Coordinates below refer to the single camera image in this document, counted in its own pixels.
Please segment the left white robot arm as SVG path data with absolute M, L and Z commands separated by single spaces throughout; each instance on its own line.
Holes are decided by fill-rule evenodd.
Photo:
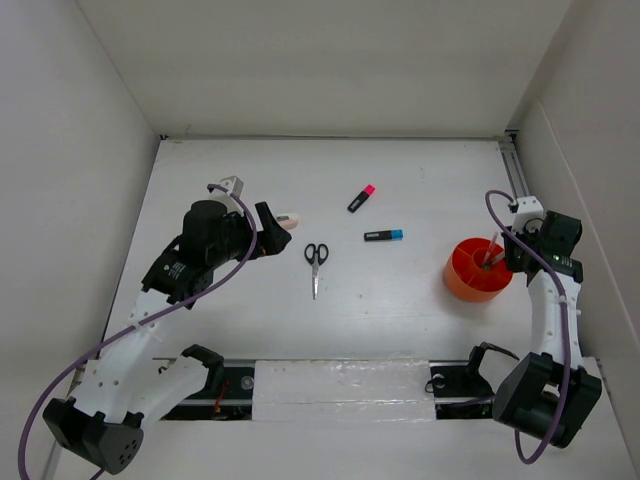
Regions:
M 56 441 L 100 470 L 121 473 L 139 452 L 144 431 L 192 394 L 212 396 L 224 383 L 223 357 L 198 344 L 162 367 L 156 357 L 178 326 L 169 306 L 190 309 L 209 293 L 214 272 L 230 261 L 244 265 L 277 255 L 290 234 L 269 206 L 255 206 L 262 228 L 248 214 L 216 200 L 192 204 L 182 232 L 142 280 L 126 335 L 102 351 L 66 399 L 52 399 L 43 419 Z

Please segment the pink black highlighter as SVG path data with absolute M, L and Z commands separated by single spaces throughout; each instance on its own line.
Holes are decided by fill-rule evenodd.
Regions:
M 355 213 L 362 205 L 375 193 L 376 188 L 369 184 L 367 185 L 356 197 L 350 202 L 347 210 L 350 213 Z

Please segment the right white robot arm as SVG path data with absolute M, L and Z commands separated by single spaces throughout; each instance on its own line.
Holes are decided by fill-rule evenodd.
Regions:
M 532 307 L 531 350 L 492 397 L 454 404 L 452 415 L 492 417 L 545 445 L 565 448 L 602 393 L 602 382 L 583 364 L 577 299 L 583 266 L 571 254 L 580 220 L 544 210 L 532 199 L 510 207 L 513 223 L 502 236 L 505 264 L 524 273 Z

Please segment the pink white stapler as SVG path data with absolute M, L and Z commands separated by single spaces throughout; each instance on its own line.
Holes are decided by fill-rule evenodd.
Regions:
M 284 230 L 292 230 L 298 226 L 299 216 L 294 213 L 281 213 L 275 217 L 278 225 Z

